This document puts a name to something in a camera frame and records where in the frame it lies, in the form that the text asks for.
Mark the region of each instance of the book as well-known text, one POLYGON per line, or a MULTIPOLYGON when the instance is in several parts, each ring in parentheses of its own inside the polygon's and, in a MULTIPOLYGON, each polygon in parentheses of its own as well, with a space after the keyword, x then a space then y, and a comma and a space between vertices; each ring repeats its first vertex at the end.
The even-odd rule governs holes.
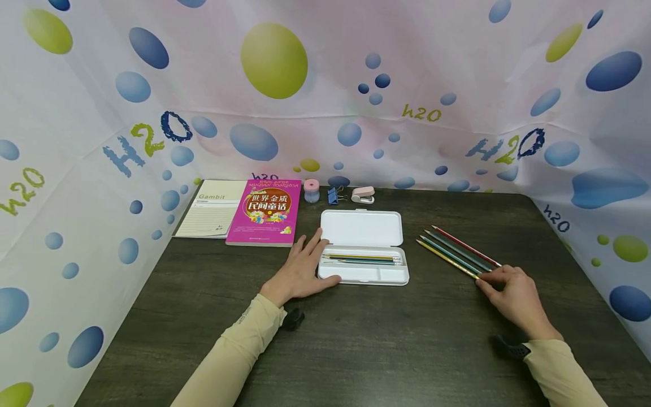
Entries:
POLYGON ((226 244, 291 246, 294 244, 300 195, 300 180, 249 180, 226 244))
POLYGON ((173 236, 225 239, 246 181, 203 180, 173 236))

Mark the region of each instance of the hand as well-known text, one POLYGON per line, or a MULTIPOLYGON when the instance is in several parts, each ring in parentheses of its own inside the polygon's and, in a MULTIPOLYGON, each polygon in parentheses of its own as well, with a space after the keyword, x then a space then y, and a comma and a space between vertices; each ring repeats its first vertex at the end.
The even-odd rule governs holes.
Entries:
POLYGON ((329 243, 327 239, 321 240, 322 233, 321 228, 317 229, 305 247, 305 235, 301 236, 292 246, 284 266, 264 283, 260 294, 280 308, 292 298, 311 296, 339 284, 341 277, 338 275, 323 280, 314 275, 321 254, 329 243))
POLYGON ((520 267, 504 265, 480 274, 475 283, 497 310, 520 327, 529 339, 563 340, 542 309, 536 283, 520 267), (496 283, 504 285, 504 290, 495 290, 491 284, 496 283))

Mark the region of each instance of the right hand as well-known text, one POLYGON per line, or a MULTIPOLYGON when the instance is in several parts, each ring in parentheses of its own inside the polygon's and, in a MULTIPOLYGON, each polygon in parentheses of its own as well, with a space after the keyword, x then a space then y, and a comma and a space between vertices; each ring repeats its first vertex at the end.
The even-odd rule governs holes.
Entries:
POLYGON ((520 267, 504 265, 490 273, 480 274, 476 284, 497 310, 520 327, 530 340, 563 340, 547 319, 536 283, 520 267), (504 285, 504 289, 497 291, 491 284, 504 285))

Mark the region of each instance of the yellow pencil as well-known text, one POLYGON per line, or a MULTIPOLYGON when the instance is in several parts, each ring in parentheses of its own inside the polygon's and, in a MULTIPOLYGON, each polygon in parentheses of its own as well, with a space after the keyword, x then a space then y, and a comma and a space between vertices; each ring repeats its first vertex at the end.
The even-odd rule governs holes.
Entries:
POLYGON ((467 268, 463 267, 461 264, 457 263, 456 261, 446 257, 444 254, 442 254, 438 250, 434 249, 433 247, 429 246, 428 244, 425 244, 425 243, 421 242, 418 239, 416 239, 416 242, 418 242, 421 246, 425 247, 427 250, 431 251, 432 253, 434 253, 438 257, 441 257, 443 260, 447 261, 448 263, 450 263, 454 267, 456 267, 459 270, 463 271, 464 273, 466 273, 467 275, 469 275, 473 279, 475 279, 475 280, 478 279, 478 277, 473 272, 471 272, 467 268))

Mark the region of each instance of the red pencil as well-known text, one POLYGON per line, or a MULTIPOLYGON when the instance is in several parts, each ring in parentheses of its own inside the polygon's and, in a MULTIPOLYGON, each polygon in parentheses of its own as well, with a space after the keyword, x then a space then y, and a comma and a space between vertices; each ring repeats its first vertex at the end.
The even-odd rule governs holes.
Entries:
POLYGON ((467 244, 463 243, 461 240, 455 238, 453 235, 451 235, 451 234, 449 234, 448 232, 444 231, 444 230, 441 229, 440 227, 436 227, 436 226, 434 226, 434 225, 432 225, 432 227, 433 227, 437 232, 439 232, 440 234, 442 234, 443 236, 445 236, 445 237, 447 237, 448 239, 452 240, 454 243, 456 243, 456 244, 458 244, 458 245, 460 245, 460 246, 463 246, 464 248, 466 248, 466 249, 472 251, 474 254, 478 255, 479 257, 481 257, 482 259, 486 260, 486 261, 489 262, 490 264, 492 264, 492 265, 494 265, 494 266, 496 266, 496 267, 501 267, 501 266, 502 266, 501 264, 499 264, 499 263, 496 262, 495 260, 491 259, 489 256, 486 256, 485 254, 483 254, 483 253, 480 252, 479 250, 473 249, 472 247, 470 247, 470 246, 468 246, 467 244))

